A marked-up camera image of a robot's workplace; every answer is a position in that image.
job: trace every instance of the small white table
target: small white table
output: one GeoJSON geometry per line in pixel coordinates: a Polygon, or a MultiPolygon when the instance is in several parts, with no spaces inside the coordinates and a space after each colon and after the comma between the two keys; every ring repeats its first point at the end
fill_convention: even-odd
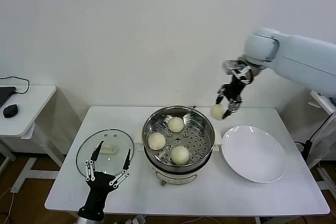
{"type": "MultiPolygon", "coordinates": [[[[24,91],[27,86],[14,85],[18,92],[24,91]]],[[[30,139],[33,132],[38,136],[39,146],[59,165],[64,161],[61,151],[49,140],[48,136],[35,123],[41,110],[48,103],[56,92],[55,86],[31,85],[25,94],[13,94],[0,108],[0,138],[20,137],[30,139]],[[17,104],[18,113],[12,118],[5,118],[3,109],[11,104],[17,104]]],[[[6,157],[0,167],[0,172],[9,161],[14,161],[15,156],[0,142],[0,152],[6,157]]],[[[13,185],[11,192],[17,193],[25,182],[26,178],[48,178],[55,179],[57,172],[30,170],[36,158],[30,158],[13,185]]]]}
{"type": "MultiPolygon", "coordinates": [[[[148,116],[159,108],[91,107],[70,148],[46,200],[49,210],[77,212],[88,196],[89,187],[76,168],[81,144],[93,133],[120,129],[138,137],[148,116]]],[[[130,177],[109,194],[107,214],[181,216],[276,216],[268,223],[285,223],[298,216],[324,215],[330,209],[303,161],[286,127],[274,109],[241,108],[224,121],[215,121],[209,108],[204,113],[221,134],[236,125],[252,125],[273,135],[288,156],[282,179],[270,184],[250,182],[236,174],[221,152],[213,152],[195,181],[183,186],[165,185],[152,173],[143,151],[136,151],[130,177]]]]}
{"type": "MultiPolygon", "coordinates": [[[[310,91],[310,95],[329,115],[336,111],[336,105],[333,104],[329,98],[313,90],[310,91]]],[[[313,168],[315,164],[317,164],[325,156],[327,156],[330,147],[336,142],[335,134],[336,131],[334,130],[329,136],[325,137],[324,139],[321,139],[321,141],[317,145],[313,146],[307,158],[307,164],[309,164],[310,168],[313,168]]],[[[333,198],[336,200],[336,185],[332,181],[326,169],[318,167],[316,170],[322,178],[322,181],[317,182],[320,189],[329,190],[333,198]]]]}

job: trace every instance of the robotic arm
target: robotic arm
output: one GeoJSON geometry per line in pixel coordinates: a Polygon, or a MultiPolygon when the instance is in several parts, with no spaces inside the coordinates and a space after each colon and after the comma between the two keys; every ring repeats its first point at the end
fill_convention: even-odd
{"type": "Polygon", "coordinates": [[[237,60],[225,61],[223,68],[232,75],[231,83],[221,86],[216,99],[216,104],[224,97],[229,101],[223,119],[239,109],[240,93],[265,68],[308,89],[336,97],[336,45],[325,41],[260,28],[248,37],[244,54],[237,60]]]}
{"type": "Polygon", "coordinates": [[[111,175],[96,171],[95,162],[97,161],[101,146],[101,141],[96,150],[93,151],[91,159],[85,162],[86,183],[90,187],[90,193],[85,205],[78,210],[78,219],[76,224],[101,224],[104,220],[104,207],[107,195],[118,189],[130,174],[130,154],[128,151],[123,170],[121,173],[111,175]]]}

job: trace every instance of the steamed bun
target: steamed bun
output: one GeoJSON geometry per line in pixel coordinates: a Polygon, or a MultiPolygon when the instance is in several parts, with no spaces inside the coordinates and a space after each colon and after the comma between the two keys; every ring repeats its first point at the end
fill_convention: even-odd
{"type": "Polygon", "coordinates": [[[181,118],[174,117],[168,121],[168,129],[172,132],[180,132],[183,130],[183,127],[184,123],[181,118]]]}
{"type": "Polygon", "coordinates": [[[175,165],[186,165],[190,160],[189,151],[184,146],[173,148],[171,157],[175,165]]]}
{"type": "Polygon", "coordinates": [[[148,146],[152,150],[160,150],[166,144],[166,138],[161,133],[153,133],[148,138],[148,146]]]}
{"type": "Polygon", "coordinates": [[[218,121],[223,120],[224,109],[222,105],[221,104],[213,105],[210,109],[210,115],[218,121]]]}

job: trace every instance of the computer mouse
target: computer mouse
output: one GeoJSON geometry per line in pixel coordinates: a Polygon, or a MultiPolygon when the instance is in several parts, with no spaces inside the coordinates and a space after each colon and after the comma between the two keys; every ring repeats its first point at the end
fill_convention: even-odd
{"type": "Polygon", "coordinates": [[[15,116],[18,112],[18,108],[16,104],[12,104],[6,108],[4,108],[4,117],[5,118],[12,118],[13,116],[15,116]]]}

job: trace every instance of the wooden floor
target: wooden floor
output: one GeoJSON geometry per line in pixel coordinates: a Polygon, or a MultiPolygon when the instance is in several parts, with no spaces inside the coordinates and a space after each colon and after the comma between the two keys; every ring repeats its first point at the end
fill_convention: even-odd
{"type": "MultiPolygon", "coordinates": [[[[21,169],[27,162],[28,157],[19,157],[16,162],[11,163],[0,175],[0,195],[8,188],[12,187],[21,169]]],[[[336,183],[336,172],[332,165],[323,165],[326,168],[333,181],[336,183]]],[[[58,170],[59,167],[50,158],[39,158],[34,169],[58,170]]],[[[319,180],[319,175],[313,170],[313,175],[316,180],[319,180]]],[[[44,207],[45,200],[52,187],[53,180],[28,179],[23,185],[21,191],[14,195],[14,202],[10,213],[12,224],[73,224],[76,219],[68,213],[48,211],[44,207]]],[[[336,213],[336,202],[328,191],[324,191],[325,196],[331,210],[336,213]]],[[[6,193],[0,199],[0,212],[9,211],[12,194],[6,193]]],[[[106,216],[105,223],[124,224],[130,216],[126,215],[110,215],[106,216]]],[[[0,223],[6,219],[5,215],[0,214],[0,223]]],[[[193,220],[193,217],[160,217],[148,216],[148,224],[180,224],[184,221],[193,220]]],[[[216,218],[221,223],[225,224],[253,224],[254,218],[216,218]]],[[[309,216],[306,217],[307,224],[336,224],[336,218],[332,214],[326,216],[309,216]]],[[[192,224],[215,224],[211,219],[203,218],[192,222],[192,224]]],[[[302,217],[291,221],[291,224],[305,224],[302,217]]]]}

